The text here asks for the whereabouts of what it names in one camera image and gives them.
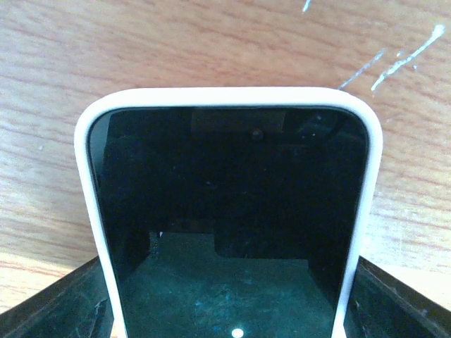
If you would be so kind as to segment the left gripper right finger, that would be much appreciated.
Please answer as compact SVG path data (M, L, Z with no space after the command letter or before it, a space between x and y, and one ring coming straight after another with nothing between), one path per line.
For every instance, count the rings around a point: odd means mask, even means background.
M347 337L449 337L450 311L360 257L344 331Z

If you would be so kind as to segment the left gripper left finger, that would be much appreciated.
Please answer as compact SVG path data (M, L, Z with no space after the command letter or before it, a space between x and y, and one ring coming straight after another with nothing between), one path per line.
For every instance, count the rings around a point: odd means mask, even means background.
M2 337L110 337L112 327L97 257L1 314Z

